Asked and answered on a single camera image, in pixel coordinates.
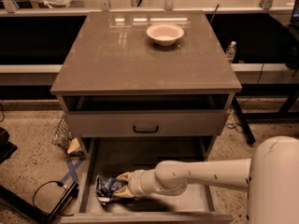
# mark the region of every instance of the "open drawer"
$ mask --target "open drawer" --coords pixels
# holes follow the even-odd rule
[[[123,172],[153,169],[159,161],[201,161],[201,148],[189,138],[93,139],[79,183],[75,214],[62,223],[229,223],[220,215],[209,186],[189,184],[180,196],[149,195],[143,198],[108,203],[95,197],[96,177],[103,180]]]
[[[228,113],[210,112],[69,112],[65,121],[82,137],[198,136],[221,134]]]

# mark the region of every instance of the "bottom drawer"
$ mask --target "bottom drawer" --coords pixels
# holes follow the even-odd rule
[[[76,212],[62,223],[230,223],[215,210],[209,186],[190,183],[180,196],[147,197],[101,205],[95,197],[95,180],[124,172],[153,169],[163,160],[201,161],[201,149],[192,139],[92,140],[86,170],[79,184]]]

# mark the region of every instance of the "water bottle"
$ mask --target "water bottle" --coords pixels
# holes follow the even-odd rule
[[[225,55],[227,60],[232,63],[235,57],[235,51],[236,51],[236,46],[235,46],[236,42],[232,41],[232,43],[227,47],[226,51],[225,51]]]

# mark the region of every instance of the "terrazzo floor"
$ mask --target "terrazzo floor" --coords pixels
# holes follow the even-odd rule
[[[280,100],[251,99],[244,103],[244,112],[277,109],[281,105]],[[4,108],[5,118],[0,122],[0,127],[5,128],[9,134],[9,141],[18,149],[11,158],[0,165],[0,184],[13,191],[26,202],[32,203],[35,191],[44,183],[51,180],[65,180],[68,186],[73,178],[67,177],[69,171],[67,163],[73,164],[78,158],[70,158],[59,148],[52,144],[53,137],[62,117],[62,110],[56,101],[0,101]],[[241,128],[236,126],[235,112],[230,110],[230,117],[222,135],[219,136],[210,153],[211,161],[234,160],[251,158],[255,148],[263,140],[278,135],[297,137],[299,124],[292,122],[250,123],[256,142],[249,146]],[[84,161],[76,170],[80,179]],[[246,223],[247,193],[242,191],[213,188],[217,196],[218,211],[233,216],[232,223]],[[50,184],[38,194],[36,205],[47,211],[53,208],[62,194],[62,189],[55,184]],[[74,204],[71,203],[65,210],[72,214]],[[60,223],[61,217],[57,217],[53,223]],[[10,209],[0,202],[0,224],[34,223],[22,214]]]

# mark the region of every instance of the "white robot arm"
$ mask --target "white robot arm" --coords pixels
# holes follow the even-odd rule
[[[128,181],[115,195],[179,195],[189,181],[242,189],[249,193],[249,224],[297,224],[299,211],[299,140],[279,136],[256,149],[251,159],[235,161],[162,161],[153,170],[120,175]]]

